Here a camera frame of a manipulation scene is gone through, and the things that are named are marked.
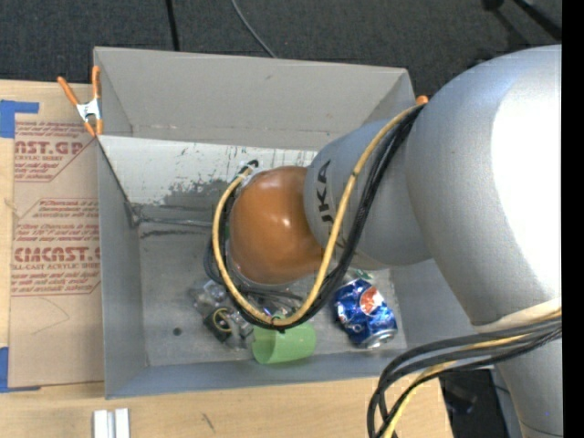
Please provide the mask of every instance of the small metal part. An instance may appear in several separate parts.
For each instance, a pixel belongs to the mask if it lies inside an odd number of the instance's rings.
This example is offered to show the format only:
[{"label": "small metal part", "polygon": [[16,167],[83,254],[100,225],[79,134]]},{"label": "small metal part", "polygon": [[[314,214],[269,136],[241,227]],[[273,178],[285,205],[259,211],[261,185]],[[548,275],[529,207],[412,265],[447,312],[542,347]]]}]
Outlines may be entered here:
[{"label": "small metal part", "polygon": [[[85,124],[88,133],[95,137],[103,133],[103,118],[101,118],[101,83],[99,82],[99,67],[96,65],[91,70],[91,85],[93,88],[93,99],[84,104],[80,103],[73,89],[62,77],[57,77],[57,83],[61,86],[69,102],[75,106],[79,116]],[[95,125],[89,123],[89,118],[95,119]]]},{"label": "small metal part", "polygon": [[99,410],[93,412],[93,438],[130,438],[130,410]]},{"label": "small metal part", "polygon": [[204,318],[203,324],[221,342],[225,342],[232,335],[229,324],[229,308],[219,307]]}]

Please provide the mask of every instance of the metal bracket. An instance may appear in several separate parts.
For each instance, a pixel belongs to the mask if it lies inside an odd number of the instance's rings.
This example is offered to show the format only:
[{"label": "metal bracket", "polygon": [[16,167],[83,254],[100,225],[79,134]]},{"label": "metal bracket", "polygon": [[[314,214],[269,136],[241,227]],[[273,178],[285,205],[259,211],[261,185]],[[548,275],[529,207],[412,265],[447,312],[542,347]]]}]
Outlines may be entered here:
[{"label": "metal bracket", "polygon": [[92,422],[93,438],[130,438],[130,411],[94,411]]}]

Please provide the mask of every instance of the yellow cable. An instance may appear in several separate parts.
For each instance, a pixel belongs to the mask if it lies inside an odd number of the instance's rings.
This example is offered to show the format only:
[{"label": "yellow cable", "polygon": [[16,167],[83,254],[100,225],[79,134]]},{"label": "yellow cable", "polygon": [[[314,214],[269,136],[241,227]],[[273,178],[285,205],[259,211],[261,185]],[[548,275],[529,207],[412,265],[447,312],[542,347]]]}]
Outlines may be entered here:
[{"label": "yellow cable", "polygon": [[408,115],[411,111],[418,108],[419,106],[412,106],[392,120],[390,120],[378,133],[375,137],[371,140],[365,151],[361,154],[355,167],[353,168],[352,174],[349,177],[347,184],[345,185],[345,189],[339,201],[339,208],[337,211],[337,215],[335,216],[335,220],[333,222],[332,228],[330,230],[330,235],[328,237],[327,246],[325,247],[325,252],[322,258],[322,262],[320,264],[320,268],[317,273],[317,277],[315,279],[315,283],[312,286],[312,289],[308,293],[308,296],[302,306],[298,309],[298,311],[294,312],[292,315],[286,318],[272,318],[266,315],[264,312],[258,310],[252,304],[250,304],[244,296],[241,295],[237,287],[235,286],[233,280],[229,276],[227,272],[227,268],[225,267],[225,263],[223,261],[223,257],[221,255],[221,246],[219,244],[219,222],[221,218],[221,213],[224,209],[225,203],[227,202],[228,197],[231,193],[239,186],[242,180],[251,172],[249,169],[241,173],[235,180],[231,182],[231,184],[227,187],[224,194],[221,196],[219,203],[217,204],[217,209],[214,213],[213,219],[213,228],[212,228],[212,242],[213,242],[213,251],[214,256],[217,261],[217,266],[219,268],[219,272],[224,279],[225,285],[227,289],[233,297],[237,300],[237,302],[248,312],[251,313],[255,318],[260,319],[266,324],[273,324],[274,326],[285,328],[286,326],[290,326],[299,319],[301,319],[305,313],[312,307],[314,304],[318,292],[322,287],[322,284],[325,280],[327,271],[329,270],[329,264],[332,260],[333,252],[335,249],[335,245],[337,243],[337,238],[339,236],[340,227],[342,225],[342,221],[347,211],[347,206],[349,204],[349,198],[357,181],[357,177],[359,176],[360,172],[362,171],[365,163],[373,153],[375,147],[381,142],[383,137],[393,129],[406,115]]},{"label": "yellow cable", "polygon": [[[561,317],[562,315],[562,309],[558,309],[556,311],[554,311],[552,314],[550,314],[549,317],[547,318],[543,318],[543,319],[538,319],[537,321],[545,321],[546,319],[553,319],[553,318],[558,318]],[[490,348],[493,346],[498,346],[498,345],[505,345],[507,343],[511,343],[515,340],[519,340],[523,337],[527,336],[527,334],[521,334],[519,336],[513,336],[510,338],[502,338],[502,339],[493,339],[493,340],[486,340],[484,342],[477,342],[475,344],[471,344],[469,346],[464,347],[462,350],[470,350],[470,349],[481,349],[481,348]],[[439,363],[437,365],[432,365],[432,367],[427,368],[426,370],[424,370],[416,379],[414,382],[418,381],[418,380],[422,380],[425,377],[428,377],[430,375],[433,375],[434,373],[439,373],[440,371],[444,371],[446,370],[448,367],[450,367],[451,365],[453,365],[454,363],[456,363],[456,361],[454,360],[449,360],[443,363]],[[414,391],[416,391],[418,388],[420,387],[420,385],[416,386],[414,389],[412,389],[408,395],[406,396],[406,398],[403,400],[403,402],[401,403],[399,409],[396,411],[395,415],[392,417],[390,424],[388,425],[387,430],[385,431],[385,433],[383,434],[383,437],[391,437],[393,435],[393,432],[395,431],[395,426],[397,424],[397,422],[400,420],[400,418],[403,415],[403,411],[405,410],[406,405],[408,404],[408,402],[412,399],[412,393]]]},{"label": "yellow cable", "polygon": [[[448,367],[450,367],[454,363],[456,363],[456,362],[454,360],[451,360],[451,361],[446,361],[444,363],[440,363],[438,365],[433,365],[432,367],[429,367],[426,370],[424,370],[422,373],[420,373],[420,375],[418,375],[413,382],[423,380],[424,378],[426,378],[430,375],[434,375],[434,373],[438,373],[441,370],[446,370]],[[405,411],[405,408],[408,405],[408,402],[410,402],[412,400],[412,397],[413,397],[412,393],[414,391],[416,391],[419,387],[420,387],[420,385],[416,386],[413,390],[408,392],[407,396],[405,397],[405,399],[401,403],[399,409],[397,410],[395,415],[393,415],[393,418],[391,419],[391,422],[388,425],[387,430],[383,434],[383,438],[391,438],[393,436],[393,432],[395,432],[395,427],[396,427],[398,421],[400,420],[400,418],[402,417],[403,412]]]}]

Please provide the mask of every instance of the pepsi can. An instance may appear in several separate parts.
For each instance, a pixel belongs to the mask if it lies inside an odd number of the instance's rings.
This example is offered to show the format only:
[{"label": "pepsi can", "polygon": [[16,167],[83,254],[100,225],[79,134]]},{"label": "pepsi can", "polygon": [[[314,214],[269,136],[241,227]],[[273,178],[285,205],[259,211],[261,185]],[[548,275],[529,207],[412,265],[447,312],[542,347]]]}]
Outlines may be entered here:
[{"label": "pepsi can", "polygon": [[334,308],[350,340],[359,347],[378,347],[397,332],[393,310],[379,290],[363,279],[354,279],[338,289]]}]

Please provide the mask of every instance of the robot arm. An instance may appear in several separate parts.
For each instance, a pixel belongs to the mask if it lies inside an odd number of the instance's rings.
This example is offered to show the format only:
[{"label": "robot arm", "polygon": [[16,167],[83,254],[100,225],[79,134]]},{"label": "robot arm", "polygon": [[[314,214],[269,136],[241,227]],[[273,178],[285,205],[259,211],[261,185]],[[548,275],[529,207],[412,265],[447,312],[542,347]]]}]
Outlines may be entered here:
[{"label": "robot arm", "polygon": [[[452,80],[392,157],[351,264],[373,269],[434,258],[479,332],[561,310],[560,110],[561,46],[499,57]],[[290,265],[305,246],[313,261],[310,235],[326,244],[352,167],[382,126],[365,125],[326,146],[303,176],[303,191],[283,199],[296,206],[282,228],[301,226],[308,235],[297,240]],[[367,177],[355,183],[339,246],[357,219]],[[245,220],[239,214],[235,202],[232,222]],[[281,234],[275,224],[255,228]],[[497,368],[524,436],[563,436],[561,339]]]}]

